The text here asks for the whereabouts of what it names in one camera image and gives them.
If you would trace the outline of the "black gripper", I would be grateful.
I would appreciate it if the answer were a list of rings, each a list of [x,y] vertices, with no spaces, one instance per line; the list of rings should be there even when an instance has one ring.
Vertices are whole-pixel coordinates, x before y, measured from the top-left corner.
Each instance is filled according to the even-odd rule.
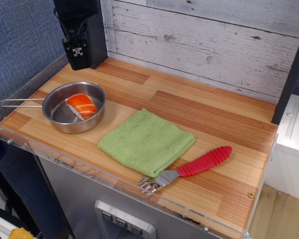
[[[90,47],[87,20],[98,13],[95,0],[54,0],[54,14],[65,37],[62,39],[66,56],[73,70],[90,68]]]

